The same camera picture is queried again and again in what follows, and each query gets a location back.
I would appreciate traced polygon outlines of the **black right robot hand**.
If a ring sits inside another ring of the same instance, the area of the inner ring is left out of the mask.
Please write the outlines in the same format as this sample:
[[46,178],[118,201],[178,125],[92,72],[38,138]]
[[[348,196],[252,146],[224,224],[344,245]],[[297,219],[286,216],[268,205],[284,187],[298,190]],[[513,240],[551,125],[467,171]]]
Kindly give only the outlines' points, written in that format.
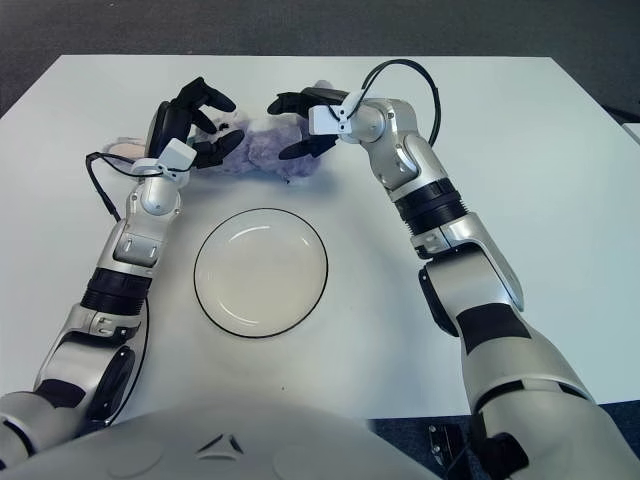
[[[276,99],[267,107],[267,113],[270,115],[292,113],[308,120],[311,107],[341,105],[347,95],[348,93],[342,90],[322,87],[306,87],[300,92],[278,93]],[[308,134],[301,141],[284,148],[279,153],[279,159],[291,160],[307,155],[317,158],[333,148],[337,141],[337,135]]]

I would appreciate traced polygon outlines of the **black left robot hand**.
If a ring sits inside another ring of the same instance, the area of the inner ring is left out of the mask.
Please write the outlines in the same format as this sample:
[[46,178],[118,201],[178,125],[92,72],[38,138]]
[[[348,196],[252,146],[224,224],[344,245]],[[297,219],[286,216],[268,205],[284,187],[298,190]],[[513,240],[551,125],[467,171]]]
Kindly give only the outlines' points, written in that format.
[[[163,101],[158,106],[151,121],[145,156],[158,158],[172,139],[187,143],[192,126],[207,134],[220,133],[222,127],[217,127],[201,111],[204,105],[225,113],[232,113],[236,109],[235,103],[226,95],[209,86],[202,77],[195,78],[175,98]],[[214,141],[195,141],[192,148],[196,156],[191,166],[204,169],[221,165],[243,140],[242,130],[232,130]]]

